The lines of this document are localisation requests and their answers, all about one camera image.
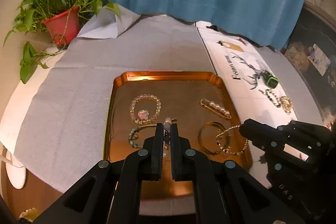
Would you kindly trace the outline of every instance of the gray felt cloth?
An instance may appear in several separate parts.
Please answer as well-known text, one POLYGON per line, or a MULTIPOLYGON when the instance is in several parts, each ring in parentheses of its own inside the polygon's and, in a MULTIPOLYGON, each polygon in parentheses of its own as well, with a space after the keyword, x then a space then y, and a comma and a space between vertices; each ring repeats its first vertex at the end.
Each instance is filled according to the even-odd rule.
POLYGON ((77 38, 34 96, 15 156, 65 192, 103 158, 113 80, 141 70, 214 72, 195 25, 171 17, 143 18, 117 38, 77 38))

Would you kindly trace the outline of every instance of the gold chain bracelet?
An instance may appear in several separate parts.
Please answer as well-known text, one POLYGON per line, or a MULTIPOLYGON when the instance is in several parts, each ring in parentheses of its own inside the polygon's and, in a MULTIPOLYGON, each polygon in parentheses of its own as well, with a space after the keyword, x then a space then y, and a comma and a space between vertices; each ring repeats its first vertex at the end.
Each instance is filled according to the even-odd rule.
POLYGON ((244 147, 241 151, 239 152, 231 152, 229 151, 228 149, 226 149, 225 147, 223 147, 221 145, 221 143, 219 142, 219 140, 221 139, 220 136, 227 133, 228 131, 232 130, 232 129, 235 129, 235 128, 238 128, 240 127, 240 125, 236 125, 236 126, 232 126, 226 130, 224 130, 223 132, 219 133, 217 136, 216 136, 216 144, 219 145, 219 148, 225 152, 226 154, 229 154, 229 155, 234 155, 234 156, 240 156, 242 153, 244 153, 244 151, 246 150, 246 148, 248 147, 248 144, 249 144, 249 140, 246 140, 245 144, 244 144, 244 147))

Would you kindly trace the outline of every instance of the pearl hair clip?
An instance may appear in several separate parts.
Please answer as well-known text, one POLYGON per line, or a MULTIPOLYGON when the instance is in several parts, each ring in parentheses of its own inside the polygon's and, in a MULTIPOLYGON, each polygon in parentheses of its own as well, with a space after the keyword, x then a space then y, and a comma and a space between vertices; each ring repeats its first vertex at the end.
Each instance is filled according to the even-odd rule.
POLYGON ((215 104, 213 101, 203 98, 199 104, 223 119, 231 119, 230 112, 219 104, 215 104))

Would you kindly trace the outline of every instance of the potted plant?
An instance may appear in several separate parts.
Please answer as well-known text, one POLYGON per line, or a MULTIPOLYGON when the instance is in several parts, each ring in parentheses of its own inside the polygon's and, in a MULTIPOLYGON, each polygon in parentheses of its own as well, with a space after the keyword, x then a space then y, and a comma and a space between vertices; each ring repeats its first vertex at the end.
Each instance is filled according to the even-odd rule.
POLYGON ((48 30, 58 51, 52 54, 45 51, 36 52, 27 41, 20 62, 21 81, 25 84, 37 65, 47 68, 42 60, 66 49, 77 36, 80 26, 93 14, 97 15, 103 6, 120 17, 118 5, 111 0, 23 0, 18 7, 20 12, 14 19, 14 26, 7 33, 3 45, 13 32, 41 33, 48 30))

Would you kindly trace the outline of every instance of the pothos plant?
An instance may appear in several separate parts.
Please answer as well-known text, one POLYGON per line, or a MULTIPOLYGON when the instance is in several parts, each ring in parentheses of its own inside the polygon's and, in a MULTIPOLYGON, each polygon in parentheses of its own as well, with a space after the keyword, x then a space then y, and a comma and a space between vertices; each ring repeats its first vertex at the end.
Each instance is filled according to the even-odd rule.
MULTIPOLYGON (((73 9, 75 6, 79 7, 78 16, 82 24, 86 23, 93 14, 97 15, 103 6, 114 11, 120 17, 118 5, 112 3, 112 0, 23 0, 18 7, 20 12, 14 19, 14 26, 7 33, 3 45, 13 32, 41 33, 47 31, 46 25, 42 23, 44 20, 73 9)), ((47 68, 41 61, 48 56, 50 54, 47 52, 36 52, 30 42, 26 43, 20 62, 20 78, 23 83, 28 81, 37 65, 47 68)))

